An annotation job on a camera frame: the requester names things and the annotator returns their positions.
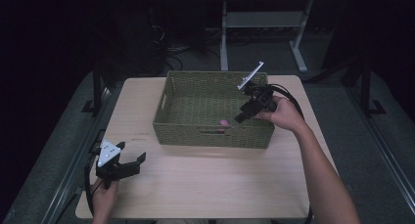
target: wicker basket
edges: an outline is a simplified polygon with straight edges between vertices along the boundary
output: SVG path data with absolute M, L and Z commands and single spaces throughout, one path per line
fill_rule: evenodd
M 160 144 L 267 148 L 274 125 L 250 119 L 234 120 L 249 97 L 238 90 L 248 72 L 170 71 L 153 121 Z M 267 83 L 266 73 L 252 81 Z M 220 124 L 226 119 L 229 126 Z

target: human hand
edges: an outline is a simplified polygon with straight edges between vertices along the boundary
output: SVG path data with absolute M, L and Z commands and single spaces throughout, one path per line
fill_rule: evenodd
M 94 204 L 94 218 L 93 224 L 108 223 L 111 217 L 111 212 L 115 206 L 116 193 L 118 191 L 119 181 L 114 181 L 108 190 L 104 187 L 104 181 L 101 178 L 97 178 L 93 185 L 92 202 Z
M 272 100 L 277 104 L 277 110 L 275 112 L 259 112 L 255 116 L 256 118 L 268 120 L 280 128 L 295 133 L 306 126 L 304 119 L 290 100 L 279 96 L 273 96 Z

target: forearm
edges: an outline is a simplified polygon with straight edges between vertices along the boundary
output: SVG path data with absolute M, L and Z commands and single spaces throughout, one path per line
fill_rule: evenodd
M 110 222 L 110 217 L 107 214 L 95 215 L 92 219 L 92 224 L 107 224 Z
M 312 130 L 305 124 L 294 133 L 300 144 L 311 208 L 319 223 L 359 223 L 344 183 L 325 156 Z

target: table top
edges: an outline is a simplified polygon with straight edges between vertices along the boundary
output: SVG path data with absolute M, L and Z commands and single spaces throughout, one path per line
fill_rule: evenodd
M 113 218 L 298 218 L 308 212 L 300 148 L 276 127 L 268 149 L 160 145 L 153 118 L 164 77 L 125 81 L 104 139 L 125 142 L 120 163 L 147 152 L 138 175 L 122 179 Z M 298 100 L 324 153 L 333 163 L 300 79 L 270 75 Z M 91 170 L 95 181 L 95 167 Z M 82 195 L 76 216 L 91 218 Z

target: human arm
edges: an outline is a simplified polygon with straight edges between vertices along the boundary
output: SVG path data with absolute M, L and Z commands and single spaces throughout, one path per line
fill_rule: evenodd
M 97 178 L 93 186 L 92 202 L 94 203 L 94 218 L 92 224 L 109 223 L 111 213 L 116 202 L 119 181 L 114 181 L 108 190 L 105 189 L 103 180 Z
M 360 223 L 351 197 L 325 156 L 313 131 L 288 99 L 274 96 L 275 112 L 256 117 L 294 133 L 300 145 L 302 164 L 311 208 L 319 223 Z

